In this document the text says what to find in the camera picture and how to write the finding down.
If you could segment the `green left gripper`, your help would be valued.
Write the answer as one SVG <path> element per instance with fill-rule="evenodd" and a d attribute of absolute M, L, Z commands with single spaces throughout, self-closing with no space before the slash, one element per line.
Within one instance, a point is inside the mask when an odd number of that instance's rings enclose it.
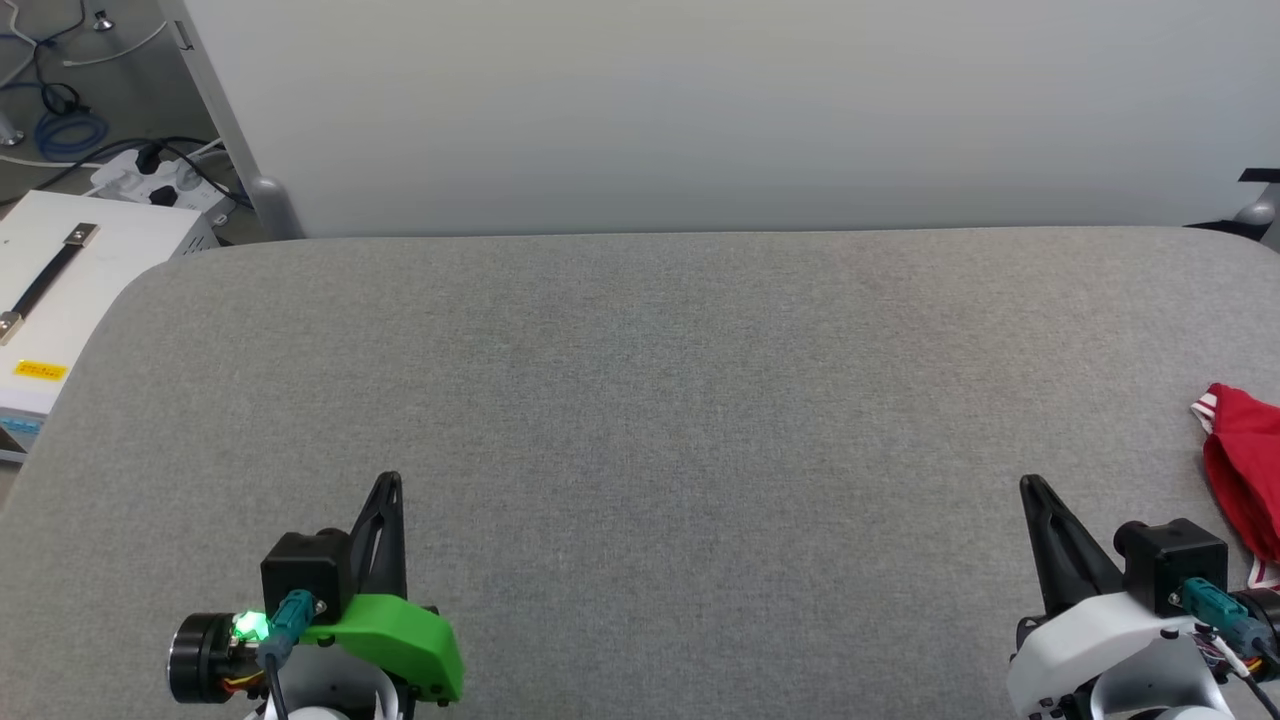
<path fill-rule="evenodd" d="M 183 705 L 456 705 L 465 664 L 451 624 L 411 603 L 403 482 L 381 473 L 351 532 L 355 596 L 335 623 L 326 603 L 289 594 L 273 612 L 197 612 L 173 635 L 168 687 Z"/>

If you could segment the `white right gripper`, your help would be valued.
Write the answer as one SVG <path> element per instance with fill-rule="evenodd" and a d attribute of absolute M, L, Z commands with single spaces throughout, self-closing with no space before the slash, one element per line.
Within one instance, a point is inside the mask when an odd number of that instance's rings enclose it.
<path fill-rule="evenodd" d="M 1020 717 L 1231 719 L 1231 679 L 1277 717 L 1262 687 L 1277 680 L 1277 625 L 1242 593 L 1184 588 L 1179 615 L 1160 618 L 1117 593 L 1121 571 L 1043 477 L 1023 477 L 1020 497 L 1044 611 L 1069 609 L 1010 660 Z"/>

